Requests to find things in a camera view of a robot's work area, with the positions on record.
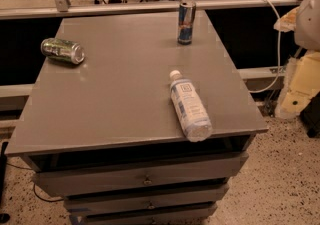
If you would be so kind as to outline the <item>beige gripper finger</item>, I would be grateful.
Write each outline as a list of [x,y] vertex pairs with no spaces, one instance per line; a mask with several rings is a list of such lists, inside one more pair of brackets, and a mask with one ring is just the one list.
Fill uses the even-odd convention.
[[286,66],[284,86],[275,108],[275,116],[293,119],[320,92],[320,53],[307,51],[297,59],[290,58]]
[[279,18],[274,24],[274,29],[278,30],[279,32],[294,31],[296,28],[297,11],[298,7],[295,7]]

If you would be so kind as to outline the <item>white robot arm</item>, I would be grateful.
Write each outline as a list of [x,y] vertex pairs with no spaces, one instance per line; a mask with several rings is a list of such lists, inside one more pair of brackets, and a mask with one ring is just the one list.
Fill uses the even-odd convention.
[[295,43],[306,50],[301,58],[290,58],[275,116],[298,116],[320,92],[320,0],[303,0],[274,24],[279,32],[294,32]]

